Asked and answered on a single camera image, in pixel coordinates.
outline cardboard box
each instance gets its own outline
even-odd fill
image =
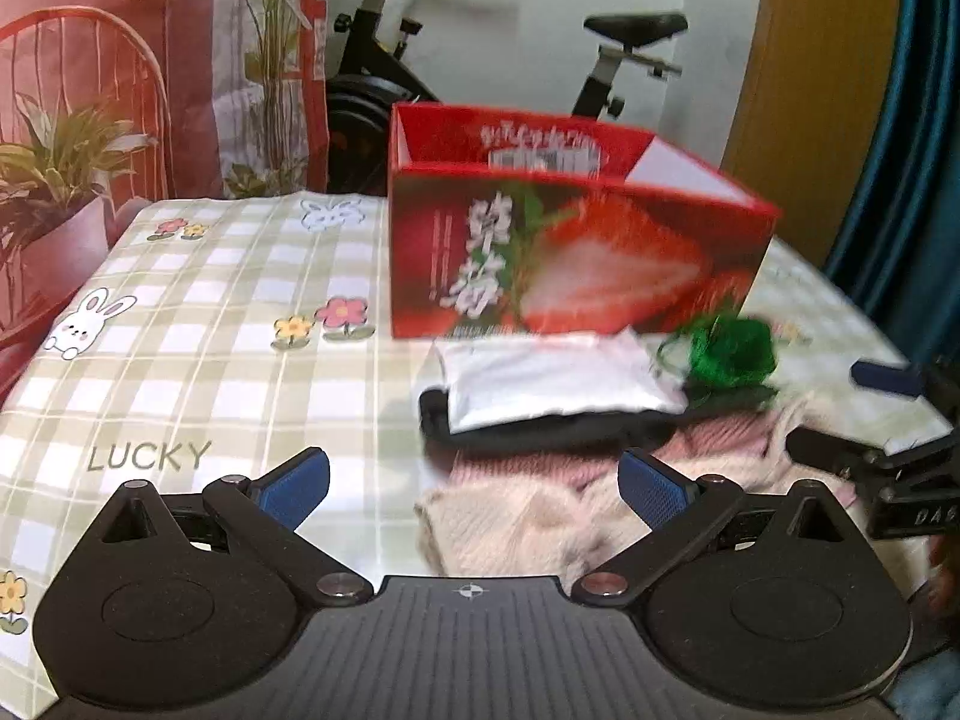
[[[746,298],[779,210],[652,132],[397,105],[395,338],[671,330]]]

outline blue curtain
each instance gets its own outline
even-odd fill
[[[960,347],[960,0],[901,0],[877,131],[824,271],[914,362]]]

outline metal screw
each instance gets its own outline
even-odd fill
[[[611,571],[595,571],[587,574],[580,581],[580,586],[590,595],[600,595],[604,598],[623,595],[630,587],[626,579]]]
[[[367,582],[362,576],[347,571],[334,571],[317,580],[317,589],[331,598],[355,600],[367,588]]]

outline bunny print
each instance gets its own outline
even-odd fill
[[[104,287],[89,293],[80,300],[80,308],[72,314],[66,314],[66,317],[56,324],[43,343],[43,348],[56,349],[64,360],[73,360],[80,352],[87,351],[93,341],[97,340],[108,319],[123,314],[136,303],[136,298],[128,295],[107,306],[109,297],[110,293]]]
[[[314,199],[301,200],[304,209],[304,218],[301,224],[308,232],[323,232],[333,227],[354,226],[364,220],[360,210],[360,200],[340,200],[339,202],[321,203]]]

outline checkered tablecloth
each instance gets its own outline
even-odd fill
[[[187,493],[317,445],[330,495],[301,536],[374,584],[425,572],[413,503],[440,474],[422,456],[416,396],[437,372],[429,341],[390,337],[386,221],[384,200],[316,194],[170,200],[138,215],[69,310],[107,318],[63,317],[0,415],[0,581],[26,590],[0,615],[25,626],[0,630],[0,704],[32,717],[54,698],[32,615],[130,478]],[[330,298],[368,304],[354,340],[290,322],[336,314]],[[832,403],[838,432],[890,449],[946,432],[928,404],[853,390],[852,362],[899,355],[787,247],[771,245],[747,308],[795,325],[776,382]],[[904,587],[922,573],[915,544],[882,545],[882,557]]]

